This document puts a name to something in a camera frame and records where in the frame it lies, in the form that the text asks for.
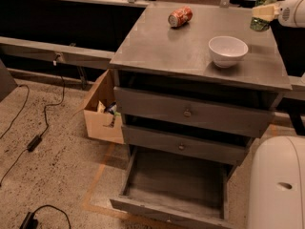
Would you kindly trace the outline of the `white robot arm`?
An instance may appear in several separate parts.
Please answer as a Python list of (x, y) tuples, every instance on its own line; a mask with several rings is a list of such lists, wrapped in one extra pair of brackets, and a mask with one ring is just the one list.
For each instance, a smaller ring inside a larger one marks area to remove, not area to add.
[[(305, 0), (263, 3), (252, 8), (251, 29), (270, 22), (305, 26)], [(251, 170), (247, 229), (305, 229), (305, 138), (275, 136), (257, 148)]]

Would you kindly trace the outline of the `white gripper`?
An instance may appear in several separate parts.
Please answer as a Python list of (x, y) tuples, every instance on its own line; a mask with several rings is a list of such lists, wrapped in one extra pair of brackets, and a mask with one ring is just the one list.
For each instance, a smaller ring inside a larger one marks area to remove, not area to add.
[(252, 8), (252, 16), (265, 21), (275, 19), (290, 28), (305, 28), (305, 0), (283, 0)]

